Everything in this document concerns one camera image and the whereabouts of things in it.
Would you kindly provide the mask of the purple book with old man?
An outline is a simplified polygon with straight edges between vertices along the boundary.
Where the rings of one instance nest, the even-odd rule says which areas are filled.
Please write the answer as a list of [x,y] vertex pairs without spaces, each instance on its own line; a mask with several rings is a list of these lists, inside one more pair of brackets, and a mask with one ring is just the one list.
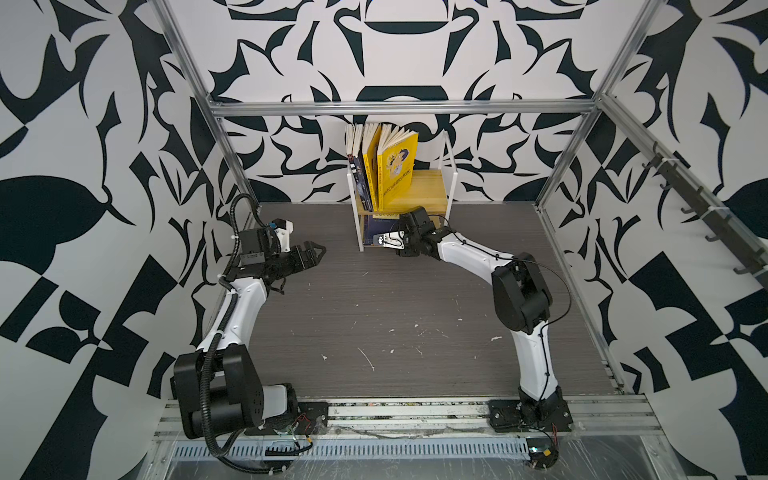
[[360,143],[360,149],[355,158],[349,159],[350,169],[355,182],[355,188],[360,198],[363,209],[367,212],[372,212],[370,203],[370,194],[368,189],[368,182],[366,178],[366,170],[362,157],[362,141]]

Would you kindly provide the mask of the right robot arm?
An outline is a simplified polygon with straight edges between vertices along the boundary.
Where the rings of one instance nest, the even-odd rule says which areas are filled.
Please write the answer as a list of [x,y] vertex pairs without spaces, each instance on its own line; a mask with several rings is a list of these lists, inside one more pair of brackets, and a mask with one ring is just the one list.
[[549,345],[553,297],[538,262],[526,253],[493,250],[450,227],[436,226],[422,207],[399,216],[401,257],[426,255],[458,266],[491,285],[494,310],[513,336],[520,367],[520,408],[541,421],[562,403]]

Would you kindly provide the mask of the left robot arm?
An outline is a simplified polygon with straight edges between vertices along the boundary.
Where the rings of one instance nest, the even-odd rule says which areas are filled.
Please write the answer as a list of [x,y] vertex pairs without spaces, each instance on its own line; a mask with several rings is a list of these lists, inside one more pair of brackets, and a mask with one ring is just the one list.
[[225,298],[195,351],[174,365],[172,387],[190,439],[242,432],[271,434],[291,427],[299,405],[289,383],[261,382],[248,342],[270,294],[286,279],[317,266],[326,249],[311,241],[293,245],[293,224],[275,219],[236,235],[232,260],[219,279]]

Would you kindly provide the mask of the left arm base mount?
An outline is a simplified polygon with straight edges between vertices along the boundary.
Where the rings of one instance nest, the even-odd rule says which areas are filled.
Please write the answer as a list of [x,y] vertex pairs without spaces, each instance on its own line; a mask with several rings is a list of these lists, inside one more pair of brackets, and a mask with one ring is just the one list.
[[327,428],[330,404],[325,401],[298,402],[282,415],[265,421],[263,433],[310,435]]

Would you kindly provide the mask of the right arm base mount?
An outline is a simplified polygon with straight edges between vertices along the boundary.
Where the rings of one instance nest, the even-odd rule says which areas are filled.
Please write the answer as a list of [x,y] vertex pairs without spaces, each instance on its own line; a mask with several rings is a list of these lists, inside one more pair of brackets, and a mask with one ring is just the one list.
[[553,395],[538,402],[531,399],[489,400],[489,425],[500,433],[543,430],[552,433],[570,432],[573,417],[567,402]]

